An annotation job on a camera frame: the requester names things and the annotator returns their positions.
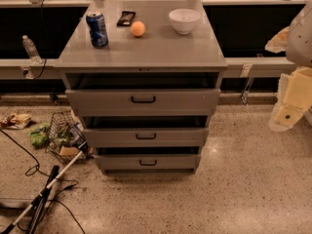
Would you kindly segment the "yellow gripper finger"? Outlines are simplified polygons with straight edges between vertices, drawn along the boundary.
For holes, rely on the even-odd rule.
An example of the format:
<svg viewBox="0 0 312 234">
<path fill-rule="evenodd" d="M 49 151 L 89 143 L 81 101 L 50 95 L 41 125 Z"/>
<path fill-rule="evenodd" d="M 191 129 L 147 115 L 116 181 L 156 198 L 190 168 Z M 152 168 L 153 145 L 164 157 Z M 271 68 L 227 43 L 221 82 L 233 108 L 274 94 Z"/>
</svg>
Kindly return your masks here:
<svg viewBox="0 0 312 234">
<path fill-rule="evenodd" d="M 312 106 L 312 68 L 299 67 L 279 79 L 277 102 L 268 127 L 274 132 L 291 129 Z"/>
</svg>

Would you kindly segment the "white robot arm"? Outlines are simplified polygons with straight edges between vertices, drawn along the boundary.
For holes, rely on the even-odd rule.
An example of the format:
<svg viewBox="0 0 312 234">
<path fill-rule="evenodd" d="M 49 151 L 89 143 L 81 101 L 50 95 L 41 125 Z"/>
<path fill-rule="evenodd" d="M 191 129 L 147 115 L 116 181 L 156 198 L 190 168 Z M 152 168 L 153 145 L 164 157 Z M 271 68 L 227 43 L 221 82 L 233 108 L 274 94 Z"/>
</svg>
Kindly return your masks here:
<svg viewBox="0 0 312 234">
<path fill-rule="evenodd" d="M 312 1 L 309 1 L 292 23 L 279 31 L 265 45 L 271 53 L 285 52 L 296 65 L 290 75 L 279 79 L 277 102 L 268 127 L 275 132 L 291 129 L 312 106 Z"/>
</svg>

